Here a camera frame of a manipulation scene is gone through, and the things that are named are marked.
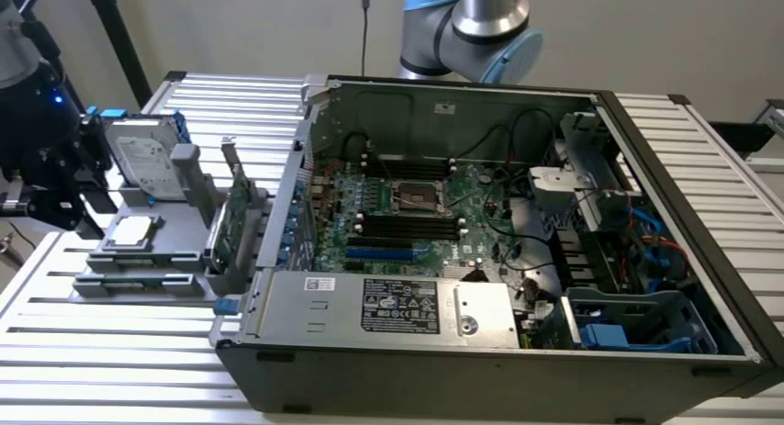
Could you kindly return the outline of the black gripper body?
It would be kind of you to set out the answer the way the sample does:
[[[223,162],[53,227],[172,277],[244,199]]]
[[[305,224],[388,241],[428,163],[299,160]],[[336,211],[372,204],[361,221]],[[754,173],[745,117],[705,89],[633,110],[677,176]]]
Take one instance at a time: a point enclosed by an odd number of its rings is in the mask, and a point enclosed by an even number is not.
[[[50,65],[1,89],[1,217],[73,229],[74,209],[93,211],[86,185],[106,186],[106,122],[81,112]]]

